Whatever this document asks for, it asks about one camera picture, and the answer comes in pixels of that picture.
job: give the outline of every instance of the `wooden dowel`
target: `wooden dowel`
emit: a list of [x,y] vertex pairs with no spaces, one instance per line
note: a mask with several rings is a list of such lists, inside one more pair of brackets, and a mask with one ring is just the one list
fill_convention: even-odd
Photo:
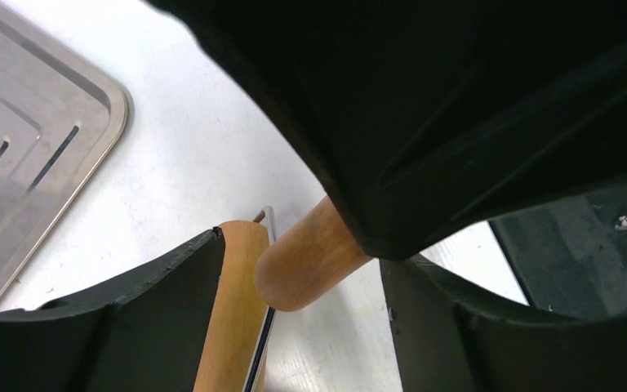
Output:
[[324,198],[265,250],[256,263],[256,288],[275,309],[298,310],[369,260]]

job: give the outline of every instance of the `countertop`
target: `countertop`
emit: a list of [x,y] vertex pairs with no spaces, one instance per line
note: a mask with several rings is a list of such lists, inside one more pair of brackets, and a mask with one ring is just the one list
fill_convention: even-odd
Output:
[[[138,0],[4,0],[117,80],[131,125],[0,301],[34,309],[264,206],[284,233],[323,196],[250,98],[177,20]],[[486,223],[423,252],[524,302]],[[309,307],[280,313],[266,390],[402,390],[377,261]]]

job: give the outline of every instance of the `small debris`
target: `small debris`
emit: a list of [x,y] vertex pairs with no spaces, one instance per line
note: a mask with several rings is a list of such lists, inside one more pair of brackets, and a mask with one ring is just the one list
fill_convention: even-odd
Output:
[[620,230],[620,231],[627,231],[627,216],[626,215],[619,216],[619,224],[614,225],[614,229]]

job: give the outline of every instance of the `stainless steel tray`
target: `stainless steel tray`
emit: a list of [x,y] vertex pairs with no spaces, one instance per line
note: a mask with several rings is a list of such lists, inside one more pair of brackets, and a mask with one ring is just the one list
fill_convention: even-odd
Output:
[[128,112],[115,82],[0,6],[0,296]]

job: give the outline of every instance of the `metal rod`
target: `metal rod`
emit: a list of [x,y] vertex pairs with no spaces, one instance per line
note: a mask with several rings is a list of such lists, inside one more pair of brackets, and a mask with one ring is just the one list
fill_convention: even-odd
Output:
[[[265,229],[268,232],[268,241],[272,245],[277,238],[275,236],[275,211],[271,206],[263,207],[263,210],[259,212],[258,216],[256,216],[253,221],[260,223],[263,219],[265,219]],[[268,309],[265,311],[265,317],[263,318],[263,324],[260,326],[256,347],[253,350],[253,357],[251,357],[251,364],[249,365],[247,379],[244,382],[243,392],[253,392],[256,390],[256,383],[260,376],[260,370],[263,367],[265,349],[268,347],[268,339],[270,337],[270,330],[273,328],[274,320],[275,309],[268,306]]]

